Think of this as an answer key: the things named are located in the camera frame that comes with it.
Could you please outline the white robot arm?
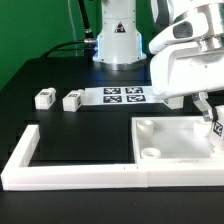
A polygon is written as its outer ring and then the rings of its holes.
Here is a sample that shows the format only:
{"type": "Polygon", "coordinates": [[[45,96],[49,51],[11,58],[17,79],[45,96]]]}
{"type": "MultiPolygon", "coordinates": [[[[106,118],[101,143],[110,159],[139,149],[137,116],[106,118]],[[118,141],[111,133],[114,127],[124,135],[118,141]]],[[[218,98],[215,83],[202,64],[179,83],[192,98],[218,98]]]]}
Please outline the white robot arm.
{"type": "MultiPolygon", "coordinates": [[[[207,121],[224,121],[224,105],[211,107],[209,92],[224,90],[224,0],[149,0],[159,33],[149,43],[154,94],[186,95],[207,121]]],[[[136,29],[136,0],[101,0],[102,30],[96,65],[128,69],[146,59],[136,29]]]]}

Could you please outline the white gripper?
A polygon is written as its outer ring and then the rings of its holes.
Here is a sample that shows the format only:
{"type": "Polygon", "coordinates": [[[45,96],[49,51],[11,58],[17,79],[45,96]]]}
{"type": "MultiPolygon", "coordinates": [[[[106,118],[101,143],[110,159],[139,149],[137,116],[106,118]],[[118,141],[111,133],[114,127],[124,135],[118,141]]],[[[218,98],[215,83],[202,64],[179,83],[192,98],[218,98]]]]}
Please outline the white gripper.
{"type": "Polygon", "coordinates": [[[224,49],[203,52],[198,41],[208,31],[205,14],[197,13],[169,26],[149,43],[154,54],[150,62],[154,94],[163,99],[193,94],[205,122],[213,120],[206,92],[224,89],[224,49]]]}

